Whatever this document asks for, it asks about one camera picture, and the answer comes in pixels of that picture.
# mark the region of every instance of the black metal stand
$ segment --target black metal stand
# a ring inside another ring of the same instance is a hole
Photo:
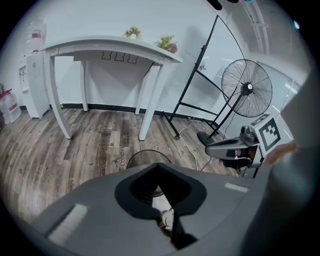
[[[213,81],[211,81],[211,80],[210,80],[208,77],[206,77],[203,73],[201,73],[200,71],[198,71],[198,68],[199,68],[199,66],[200,66],[200,63],[201,63],[201,61],[202,61],[202,59],[203,59],[203,56],[204,56],[204,54],[205,54],[205,52],[206,52],[206,49],[207,49],[207,47],[208,47],[208,44],[209,44],[209,42],[210,42],[211,36],[212,36],[212,34],[213,34],[213,32],[214,32],[214,29],[215,29],[215,26],[216,26],[216,23],[217,23],[218,18],[220,18],[220,17],[217,15],[217,16],[215,17],[215,20],[214,20],[214,23],[213,23],[213,26],[212,26],[212,29],[211,29],[209,38],[208,38],[206,44],[201,48],[201,52],[200,52],[200,54],[199,54],[199,57],[198,57],[198,59],[196,60],[196,63],[194,64],[194,67],[193,67],[193,70],[192,70],[192,72],[191,72],[191,74],[190,74],[190,77],[189,77],[189,79],[188,79],[188,81],[187,81],[187,83],[186,83],[186,85],[185,85],[185,87],[184,87],[184,89],[183,89],[183,92],[182,92],[182,94],[181,94],[181,96],[180,96],[180,99],[179,99],[178,103],[177,103],[176,106],[175,106],[175,109],[174,109],[172,115],[171,115],[170,117],[168,117],[164,111],[162,112],[162,116],[164,116],[164,117],[167,119],[167,121],[169,122],[170,126],[171,126],[172,129],[174,130],[174,133],[175,133],[175,137],[174,137],[174,138],[175,138],[176,140],[178,140],[178,139],[180,138],[180,134],[179,134],[178,130],[176,129],[176,127],[174,126],[174,124],[172,123],[172,119],[174,118],[174,116],[175,116],[175,114],[176,114],[176,112],[177,112],[177,110],[178,110],[178,108],[179,108],[180,105],[187,106],[187,107],[189,107],[189,108],[196,109],[196,110],[200,110],[200,111],[203,111],[203,112],[206,112],[206,113],[209,113],[209,114],[212,114],[212,115],[215,115],[215,116],[216,116],[215,119],[212,121],[212,123],[209,123],[207,120],[202,119],[203,122],[205,122],[206,124],[208,124],[208,125],[214,130],[213,133],[212,133],[210,136],[208,136],[205,132],[199,132],[199,133],[198,133],[198,138],[199,138],[199,140],[200,140],[204,145],[207,145],[209,142],[211,142],[211,143],[214,142],[213,139],[212,139],[212,136],[219,134],[219,133],[218,133],[218,129],[222,126],[222,124],[226,121],[226,119],[229,117],[229,115],[230,115],[231,112],[233,111],[233,110],[231,109],[231,110],[229,111],[229,113],[226,115],[226,117],[223,119],[223,121],[222,121],[219,125],[216,124],[216,120],[218,119],[218,117],[220,116],[220,114],[223,112],[223,110],[225,109],[225,107],[228,105],[228,103],[229,103],[230,99],[232,98],[232,96],[233,96],[233,94],[234,94],[234,92],[235,92],[236,89],[234,89],[231,97],[228,97]],[[195,73],[198,73],[198,74],[201,75],[203,78],[205,78],[206,80],[208,80],[213,86],[215,86],[215,87],[228,99],[227,102],[225,103],[225,105],[223,106],[223,108],[221,109],[221,111],[219,112],[219,114],[216,114],[216,113],[213,113],[213,112],[208,111],[208,110],[206,110],[206,109],[203,109],[203,108],[200,108],[200,107],[197,107],[197,106],[194,106],[194,105],[191,105],[191,104],[182,102],[182,100],[183,100],[183,98],[184,98],[184,96],[185,96],[185,94],[186,94],[186,92],[187,92],[187,90],[188,90],[188,88],[189,88],[189,85],[190,85],[190,83],[191,83],[191,81],[192,81]]]
[[[215,133],[218,132],[218,130],[220,129],[220,127],[223,125],[223,123],[228,119],[228,117],[231,115],[231,113],[234,111],[234,109],[236,108],[237,104],[240,102],[241,98],[243,97],[242,94],[240,94],[240,96],[236,99],[235,103],[233,104],[232,108],[229,110],[228,114],[226,114],[226,116],[224,117],[224,119],[221,121],[221,123],[214,129],[214,131],[208,135],[206,132],[204,131],[199,131],[196,135],[198,137],[198,139],[201,141],[201,143],[204,146],[207,146],[211,143],[214,143],[214,140],[212,138],[213,135],[215,135]]]

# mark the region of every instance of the potted plant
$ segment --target potted plant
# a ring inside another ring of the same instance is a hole
[[[137,27],[132,26],[124,31],[124,35],[126,38],[137,39],[141,37],[141,31]]]
[[[156,46],[170,53],[175,54],[178,51],[177,42],[172,42],[174,35],[164,35],[160,37],[161,41],[155,42]]]

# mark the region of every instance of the white console table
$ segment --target white console table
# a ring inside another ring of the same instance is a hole
[[[149,98],[147,109],[143,118],[139,139],[143,141],[146,138],[151,119],[157,107],[161,92],[164,88],[168,74],[171,70],[172,63],[182,63],[182,59],[171,52],[161,49],[155,45],[141,42],[121,36],[109,35],[90,35],[79,36],[66,39],[57,43],[44,45],[41,51],[45,51],[44,55],[44,75],[47,92],[54,115],[67,139],[71,139],[72,134],[70,126],[65,120],[60,107],[58,91],[55,76],[55,57],[56,56],[75,56],[76,52],[81,51],[114,51],[119,53],[131,54],[138,57],[146,58],[154,62],[144,77],[135,114],[140,111],[141,101],[147,87],[152,87],[152,94]],[[86,61],[81,61],[80,66],[80,89],[83,110],[88,111],[88,103],[86,96]]]

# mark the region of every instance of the fan guard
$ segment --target fan guard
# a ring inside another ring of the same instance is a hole
[[[256,62],[239,59],[223,72],[224,99],[238,115],[254,118],[263,114],[272,99],[272,84],[267,72]]]

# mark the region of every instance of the fan base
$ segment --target fan base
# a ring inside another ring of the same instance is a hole
[[[208,146],[209,144],[215,142],[212,137],[208,139],[209,134],[205,133],[204,131],[199,131],[196,135],[197,135],[199,141],[201,141],[201,143],[204,146]]]

